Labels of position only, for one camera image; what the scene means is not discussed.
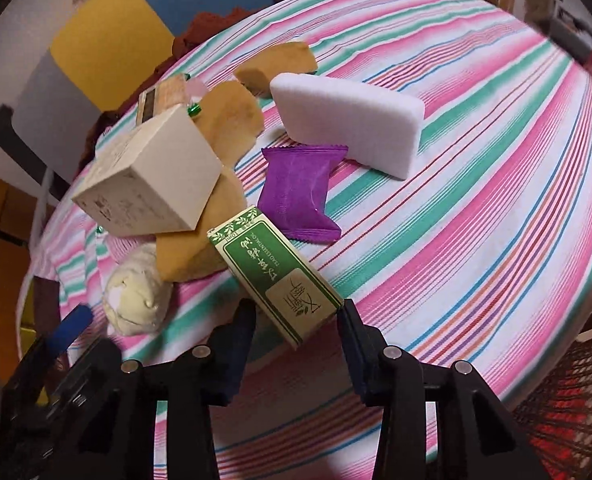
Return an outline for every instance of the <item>clutter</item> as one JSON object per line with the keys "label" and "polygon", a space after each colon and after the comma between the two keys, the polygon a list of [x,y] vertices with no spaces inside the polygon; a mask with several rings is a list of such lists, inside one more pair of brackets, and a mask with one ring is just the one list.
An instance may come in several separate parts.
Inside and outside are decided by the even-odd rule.
{"label": "clutter", "polygon": [[222,167],[176,105],[118,137],[72,200],[115,236],[194,229]]}
{"label": "clutter", "polygon": [[341,230],[325,216],[332,170],[347,154],[347,146],[263,148],[268,162],[258,208],[287,238],[305,242],[335,242]]}
{"label": "clutter", "polygon": [[316,70],[318,64],[309,45],[291,41],[261,50],[234,70],[234,76],[253,94],[268,97],[270,82],[280,73],[304,74]]}
{"label": "clutter", "polygon": [[220,179],[207,201],[194,231],[156,235],[156,264],[166,282],[187,282],[209,276],[227,265],[207,238],[207,231],[246,208],[240,180],[230,168],[222,168]]}
{"label": "clutter", "polygon": [[287,134],[303,144],[344,144],[347,157],[408,178],[420,143],[425,104],[366,83],[280,74],[271,83]]}
{"label": "clutter", "polygon": [[208,232],[231,272],[298,348],[343,300],[255,206]]}
{"label": "clutter", "polygon": [[207,92],[207,86],[198,78],[176,74],[163,79],[138,96],[136,125],[149,121],[174,105],[192,105]]}
{"label": "clutter", "polygon": [[257,99],[238,81],[224,81],[204,95],[200,108],[194,124],[220,161],[233,168],[265,129]]}
{"label": "clutter", "polygon": [[165,319],[172,283],[156,270],[156,244],[134,249],[110,276],[103,310],[116,332],[124,336],[155,332]]}

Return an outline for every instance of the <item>green box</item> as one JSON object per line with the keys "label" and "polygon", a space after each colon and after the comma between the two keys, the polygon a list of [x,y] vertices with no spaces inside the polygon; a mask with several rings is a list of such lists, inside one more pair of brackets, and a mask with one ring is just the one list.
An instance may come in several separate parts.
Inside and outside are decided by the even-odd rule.
{"label": "green box", "polygon": [[207,233],[231,272],[298,348],[342,298],[255,206]]}

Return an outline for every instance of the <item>round table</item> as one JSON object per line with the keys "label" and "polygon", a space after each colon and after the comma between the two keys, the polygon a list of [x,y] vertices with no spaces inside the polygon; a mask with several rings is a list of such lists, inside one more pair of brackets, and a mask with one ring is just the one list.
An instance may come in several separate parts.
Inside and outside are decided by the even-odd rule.
{"label": "round table", "polygon": [[[399,181],[343,162],[326,206],[342,238],[298,248],[389,344],[423,362],[469,360],[516,402],[592,304],[592,78],[481,0],[289,0],[215,36],[169,74],[212,88],[262,48],[291,40],[311,46],[319,75],[406,92],[426,106],[415,175]],[[266,131],[236,167],[249,204],[263,185],[260,148],[288,143],[276,134],[273,103],[261,104]],[[97,150],[134,124],[132,110]],[[30,273],[60,281],[63,315],[80,302],[93,307],[75,359],[107,332],[100,300],[116,263],[72,190]],[[227,271],[182,284],[159,334],[115,340],[125,358],[171,360],[230,319],[242,295]],[[221,477],[370,476],[380,420],[352,392],[335,324],[292,351],[262,317],[240,393],[212,410]],[[161,403],[161,478],[165,434]],[[435,444],[429,411],[428,449]]]}

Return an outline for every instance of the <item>purple snack packet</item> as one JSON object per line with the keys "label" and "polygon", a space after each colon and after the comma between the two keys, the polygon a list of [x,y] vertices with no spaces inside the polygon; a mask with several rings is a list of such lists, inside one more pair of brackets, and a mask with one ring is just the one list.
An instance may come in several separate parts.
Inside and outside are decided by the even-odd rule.
{"label": "purple snack packet", "polygon": [[325,216],[332,170],[347,146],[263,148],[268,162],[258,208],[287,238],[304,242],[335,242],[340,227]]}

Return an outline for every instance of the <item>white box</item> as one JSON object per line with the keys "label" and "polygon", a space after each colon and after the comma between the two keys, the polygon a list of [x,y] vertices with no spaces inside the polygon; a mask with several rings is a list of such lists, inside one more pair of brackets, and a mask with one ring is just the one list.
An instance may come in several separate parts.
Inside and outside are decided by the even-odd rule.
{"label": "white box", "polygon": [[115,236],[191,231],[221,167],[176,105],[109,145],[72,200]]}
{"label": "white box", "polygon": [[303,144],[340,144],[352,158],[395,178],[409,178],[425,104],[376,85],[282,73],[270,83],[287,135]]}

